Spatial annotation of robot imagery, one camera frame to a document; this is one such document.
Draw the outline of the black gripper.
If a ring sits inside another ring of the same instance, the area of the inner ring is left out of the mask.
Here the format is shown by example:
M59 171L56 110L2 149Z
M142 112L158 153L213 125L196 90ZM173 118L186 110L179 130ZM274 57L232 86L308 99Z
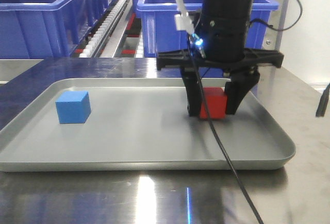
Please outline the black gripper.
M276 50L245 47L249 26L253 23L253 0L203 0L195 20L189 17L184 0L175 0L179 14L176 25L187 32L187 49L157 54L157 69L180 67L187 93L190 117L199 117L206 102L202 79L196 67L219 68L230 75L225 84L225 113L234 115L247 93L259 82L258 67L280 68L284 59Z

